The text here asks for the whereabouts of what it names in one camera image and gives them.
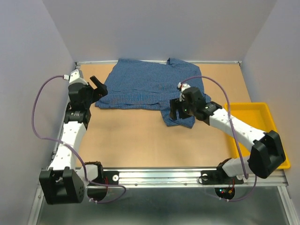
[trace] cable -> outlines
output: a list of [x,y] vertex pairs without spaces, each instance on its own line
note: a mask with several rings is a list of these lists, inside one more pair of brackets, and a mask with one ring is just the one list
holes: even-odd
[[239,201],[242,201],[242,200],[248,198],[248,197],[253,193],[253,191],[254,191],[254,189],[255,189],[255,187],[256,187],[256,183],[257,183],[257,176],[255,175],[254,185],[253,185],[253,187],[251,188],[251,190],[250,190],[245,196],[243,196],[243,197],[241,197],[241,198],[238,198],[238,199],[231,199],[231,200],[229,200],[229,199],[225,199],[225,198],[220,198],[220,197],[217,197],[217,196],[215,196],[215,195],[211,195],[211,194],[206,193],[206,190],[204,190],[204,193],[205,193],[206,195],[209,195],[209,196],[211,196],[211,197],[217,198],[217,199],[219,199],[219,200],[224,200],[224,201],[226,201],[226,202],[232,202],[232,203],[233,203],[233,202],[239,202]]
[[55,79],[55,78],[64,78],[64,76],[61,76],[61,75],[58,75],[58,76],[54,76],[54,77],[51,77],[49,78],[48,80],[46,80],[43,85],[41,86],[41,88],[39,89],[38,93],[37,93],[37,96],[36,96],[36,99],[34,101],[34,104],[33,104],[33,108],[32,108],[32,114],[31,114],[31,126],[32,126],[32,130],[33,130],[33,133],[35,134],[36,137],[38,137],[39,139],[42,139],[42,140],[49,140],[49,141],[53,141],[53,142],[57,142],[59,144],[62,144],[62,145],[65,145],[66,147],[68,147],[71,152],[78,158],[78,160],[80,161],[82,167],[83,167],[83,171],[84,171],[84,178],[91,184],[94,184],[94,185],[97,185],[97,186],[103,186],[103,187],[120,187],[120,188],[123,188],[124,191],[122,192],[121,195],[119,195],[118,197],[112,199],[112,200],[109,200],[109,201],[101,201],[101,202],[98,202],[96,200],[93,200],[92,198],[90,198],[90,201],[94,202],[94,203],[98,203],[98,204],[104,204],[104,203],[112,203],[118,199],[120,199],[125,193],[126,193],[126,187],[123,186],[123,185],[112,185],[112,184],[100,184],[100,183],[96,183],[96,182],[93,182],[93,181],[90,181],[88,179],[88,176],[87,176],[87,172],[86,172],[86,166],[84,164],[84,161],[83,159],[80,157],[80,155],[76,152],[75,149],[73,149],[73,147],[71,147],[69,144],[67,143],[64,143],[62,140],[59,140],[59,139],[55,139],[55,138],[50,138],[50,137],[42,137],[40,136],[38,133],[37,133],[37,130],[35,128],[35,125],[34,125],[34,114],[35,114],[35,110],[36,110],[36,106],[37,106],[37,102],[38,102],[38,98],[44,88],[44,86],[51,80]]
[[234,185],[235,185],[235,183],[234,183],[234,179],[232,179],[233,180],[233,186],[232,186],[232,188],[231,188],[231,190],[230,191],[233,191],[233,189],[234,189]]
[[232,179],[232,187],[234,187],[234,178]]
[[233,122],[231,120],[231,108],[230,108],[230,102],[229,102],[229,98],[228,98],[228,95],[226,93],[226,91],[224,90],[224,88],[217,82],[215,81],[214,79],[208,77],[208,76],[192,76],[188,79],[185,79],[184,81],[182,81],[181,83],[184,83],[186,81],[189,81],[191,79],[195,79],[195,78],[205,78],[205,79],[208,79],[210,81],[213,81],[217,86],[219,86],[219,88],[223,91],[224,95],[225,95],[225,98],[226,98],[226,102],[227,102],[227,105],[228,105],[228,119],[229,119],[229,123],[230,123],[230,126],[231,126],[231,130],[232,130],[232,134],[233,134],[233,138],[234,138],[234,142],[236,144],[236,147],[238,149],[238,152],[239,152],[239,157],[240,157],[240,162],[242,164],[242,169],[243,169],[243,172],[244,172],[244,176],[246,179],[249,178],[249,175],[247,174],[246,172],[246,168],[245,168],[245,164],[244,164],[244,161],[243,161],[243,156],[242,156],[242,153],[240,151],[240,145],[239,145],[239,142],[238,142],[238,138],[237,138],[237,135],[236,135],[236,132],[235,132],[235,129],[234,129],[234,126],[233,126]]

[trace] plastic tray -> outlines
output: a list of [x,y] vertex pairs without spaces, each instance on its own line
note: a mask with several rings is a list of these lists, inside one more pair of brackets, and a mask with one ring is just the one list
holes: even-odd
[[[269,132],[274,130],[277,132],[275,123],[273,121],[272,115],[268,108],[268,105],[263,102],[257,103],[231,103],[231,115],[235,116],[239,120],[249,124],[250,126]],[[235,145],[234,139],[227,135],[229,148],[231,150],[231,157],[238,158],[239,153]],[[243,156],[250,155],[250,152],[242,145],[240,145],[240,150]],[[288,169],[291,167],[290,161],[285,152],[286,160],[280,165],[278,169]]]

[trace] white wall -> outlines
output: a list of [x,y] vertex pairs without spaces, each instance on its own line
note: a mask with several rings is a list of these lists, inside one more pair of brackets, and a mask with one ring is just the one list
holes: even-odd
[[276,0],[43,0],[75,61],[242,60]]
[[[51,76],[70,73],[73,60],[41,0],[6,0],[0,7],[0,224],[27,224],[42,167],[54,143],[30,125],[34,98]],[[66,84],[46,87],[36,113],[38,131],[57,136]]]
[[300,216],[300,1],[279,0],[242,63],[252,101],[267,102],[291,161],[288,190]]

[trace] tan tabletop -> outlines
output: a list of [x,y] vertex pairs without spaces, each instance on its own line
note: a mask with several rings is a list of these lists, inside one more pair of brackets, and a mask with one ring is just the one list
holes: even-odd
[[[202,75],[224,87],[231,102],[250,102],[239,65],[196,65]],[[80,69],[86,80],[95,75],[104,83],[113,66],[81,65]],[[226,103],[216,84],[203,83],[212,101]],[[217,166],[231,156],[226,135],[200,121],[189,129],[167,127],[160,111],[99,109],[94,105],[90,111],[92,117],[79,151],[85,162],[100,161],[104,167]]]

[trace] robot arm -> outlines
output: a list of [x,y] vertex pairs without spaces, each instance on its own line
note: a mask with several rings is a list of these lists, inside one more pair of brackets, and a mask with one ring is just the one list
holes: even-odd
[[[74,70],[70,76],[69,103],[66,108],[61,140],[78,152],[81,140],[90,121],[90,105],[107,95],[107,89],[96,77],[90,79],[97,86],[93,89],[83,79],[82,72]],[[101,176],[101,165],[86,165],[89,180]],[[83,170],[75,172],[76,156],[64,144],[59,144],[56,155],[47,170],[42,170],[39,181],[48,204],[80,203],[84,198],[87,181]]]
[[[177,119],[176,111],[178,111],[179,117],[182,119],[195,116],[197,120],[204,121],[233,137],[228,112],[222,109],[222,106],[215,102],[206,103],[202,93],[196,87],[179,83],[178,89],[180,90],[180,97],[170,101],[170,117],[173,120]],[[267,133],[256,129],[234,116],[231,116],[231,120],[238,142],[250,151],[250,156],[243,158],[247,173],[254,173],[260,178],[267,178],[285,161],[285,153],[279,134],[273,130]],[[226,160],[218,168],[218,173],[221,170],[228,177],[243,174],[239,158]]]

